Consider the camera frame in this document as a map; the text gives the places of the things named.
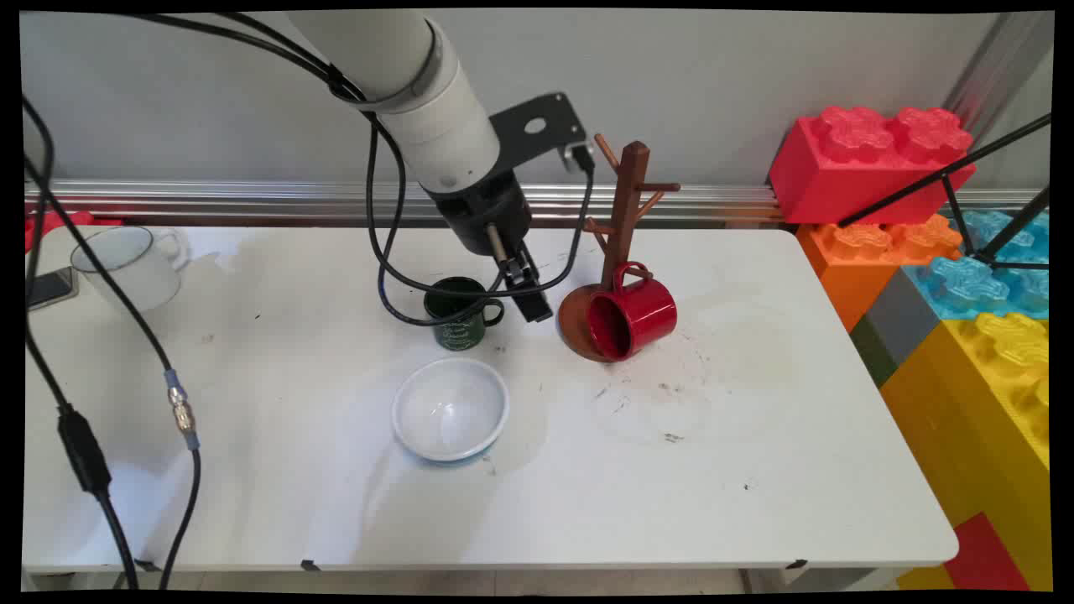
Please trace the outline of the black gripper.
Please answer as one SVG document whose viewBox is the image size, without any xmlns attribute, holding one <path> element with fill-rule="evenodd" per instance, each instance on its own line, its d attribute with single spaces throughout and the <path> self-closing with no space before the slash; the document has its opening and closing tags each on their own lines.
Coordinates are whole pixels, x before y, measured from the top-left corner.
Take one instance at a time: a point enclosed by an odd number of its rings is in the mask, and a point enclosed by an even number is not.
<svg viewBox="0 0 1074 604">
<path fill-rule="evenodd" d="M 475 255 L 495 255 L 487 233 L 487 226 L 494 225 L 503 250 L 513 257 L 500 267 L 500 273 L 518 310 L 527 322 L 541 322 L 553 316 L 547 294 L 540 290 L 540 273 L 524 243 L 533 217 L 513 169 L 502 169 L 451 195 L 430 191 L 429 197 L 464 248 Z"/>
</svg>

